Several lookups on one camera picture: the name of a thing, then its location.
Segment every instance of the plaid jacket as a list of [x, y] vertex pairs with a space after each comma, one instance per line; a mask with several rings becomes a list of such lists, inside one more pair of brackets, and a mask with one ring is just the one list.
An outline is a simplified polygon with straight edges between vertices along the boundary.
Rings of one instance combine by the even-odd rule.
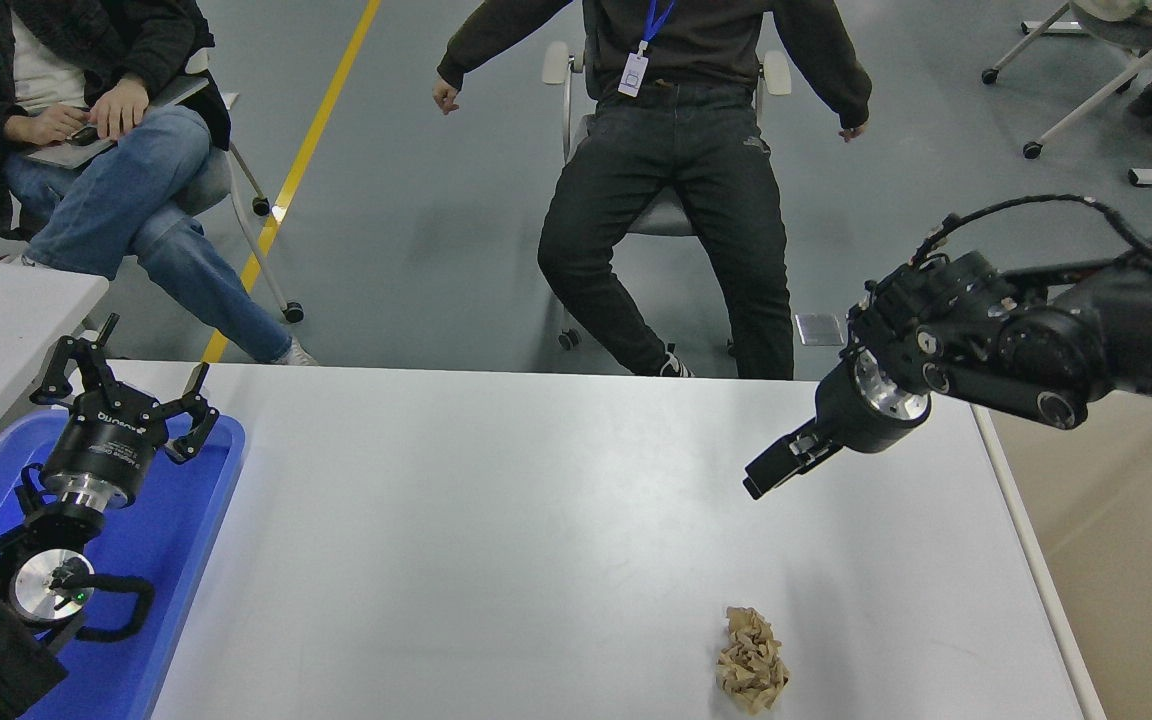
[[[126, 73], [142, 77], [154, 97], [194, 51], [211, 45], [194, 0], [0, 0], [0, 236], [7, 238], [20, 235], [12, 228], [3, 176], [3, 159], [15, 147], [5, 139], [3, 124], [24, 114], [15, 104], [13, 10], [47, 50], [84, 70], [90, 104]], [[212, 142], [228, 147], [229, 118], [215, 83], [185, 105], [206, 120]]]

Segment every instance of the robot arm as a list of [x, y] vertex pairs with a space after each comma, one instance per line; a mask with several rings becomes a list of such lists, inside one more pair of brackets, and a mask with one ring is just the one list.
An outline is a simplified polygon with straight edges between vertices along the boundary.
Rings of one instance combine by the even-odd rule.
[[[20, 471], [15, 495], [24, 520], [0, 536], [0, 719], [22, 715], [67, 676], [56, 655], [70, 639], [119, 642], [141, 631], [154, 585], [97, 573], [84, 546], [100, 536], [107, 510], [136, 501], [160, 447], [175, 462], [192, 458], [219, 416], [200, 393], [206, 364], [182, 397], [164, 404], [116, 381], [104, 354], [115, 323], [112, 314], [94, 342], [60, 338], [29, 396], [40, 406], [68, 397], [65, 371], [70, 361], [78, 365], [83, 392], [46, 462]], [[180, 414], [192, 426], [169, 439], [166, 420]], [[45, 502], [44, 493], [54, 500]], [[86, 626], [83, 607], [93, 592], [136, 596], [122, 628]]]
[[[932, 255], [948, 233], [1001, 209], [1076, 200], [1132, 250], [1108, 260], [1000, 273], [978, 252]], [[1052, 288], [1071, 286], [1051, 297]], [[763, 497], [851, 448], [881, 452], [931, 414], [932, 393], [1075, 429], [1111, 389], [1152, 396], [1152, 240], [1085, 197], [1024, 197], [952, 215], [847, 316], [850, 342], [817, 388], [817, 416], [746, 467]]]

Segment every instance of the smartphone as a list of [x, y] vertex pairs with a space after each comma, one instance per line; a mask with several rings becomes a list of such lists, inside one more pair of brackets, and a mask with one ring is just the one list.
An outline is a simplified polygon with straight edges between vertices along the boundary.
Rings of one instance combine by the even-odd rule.
[[91, 145], [92, 142], [96, 142], [96, 126], [84, 126], [77, 129], [65, 142], [70, 143], [70, 145]]

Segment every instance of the black jacket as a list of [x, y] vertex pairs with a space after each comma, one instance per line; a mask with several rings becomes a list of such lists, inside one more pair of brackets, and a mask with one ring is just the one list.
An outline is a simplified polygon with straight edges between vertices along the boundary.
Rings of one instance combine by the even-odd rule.
[[[24, 114], [15, 104], [13, 10], [47, 50], [84, 70], [88, 104], [126, 73], [143, 78], [154, 97], [196, 50], [211, 45], [206, 20], [192, 0], [0, 0], [0, 236], [7, 238], [20, 235], [12, 228], [3, 159], [18, 147], [3, 137], [3, 124]], [[212, 143], [228, 149], [229, 115], [215, 82], [184, 105], [206, 120]]]
[[[452, 37], [438, 66], [439, 76], [461, 88], [465, 74], [530, 36], [573, 0], [484, 0]], [[649, 0], [582, 0], [586, 33], [596, 36], [586, 58], [602, 91], [614, 91], [630, 51], [643, 37]], [[657, 13], [668, 8], [657, 3]], [[833, 0], [679, 0], [652, 41], [645, 82], [758, 82], [755, 46], [763, 14], [772, 13], [776, 32], [814, 93], [844, 128], [869, 119], [872, 83]]]

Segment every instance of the blue lanyard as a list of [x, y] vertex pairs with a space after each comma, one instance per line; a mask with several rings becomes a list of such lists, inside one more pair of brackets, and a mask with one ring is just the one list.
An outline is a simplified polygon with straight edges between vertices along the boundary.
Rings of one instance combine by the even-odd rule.
[[660, 15], [658, 18], [655, 14], [657, 0], [652, 0], [652, 6], [647, 8], [647, 26], [643, 31], [643, 41], [654, 40], [657, 33], [660, 32], [660, 28], [664, 28], [664, 23], [666, 23], [666, 20], [669, 18], [669, 13], [673, 13], [673, 6], [679, 0], [669, 0], [668, 8], [666, 8], [666, 10], [664, 10], [664, 15]]

